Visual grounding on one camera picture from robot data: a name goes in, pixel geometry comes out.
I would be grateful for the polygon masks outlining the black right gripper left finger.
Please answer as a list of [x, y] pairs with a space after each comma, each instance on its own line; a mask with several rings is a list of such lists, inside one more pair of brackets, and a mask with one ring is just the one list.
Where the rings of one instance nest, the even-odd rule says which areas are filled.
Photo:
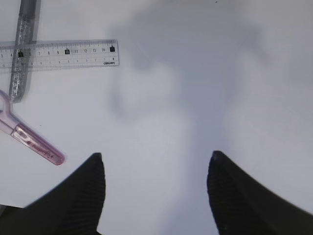
[[8, 206], [2, 235], [97, 235], [106, 196], [101, 153], [92, 154], [53, 190], [24, 208]]

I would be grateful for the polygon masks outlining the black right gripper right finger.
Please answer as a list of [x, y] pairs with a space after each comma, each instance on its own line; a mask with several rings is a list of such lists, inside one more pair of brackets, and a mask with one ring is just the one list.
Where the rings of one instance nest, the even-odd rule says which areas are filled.
[[260, 184], [226, 154], [213, 151], [208, 201], [221, 235], [311, 235], [313, 215]]

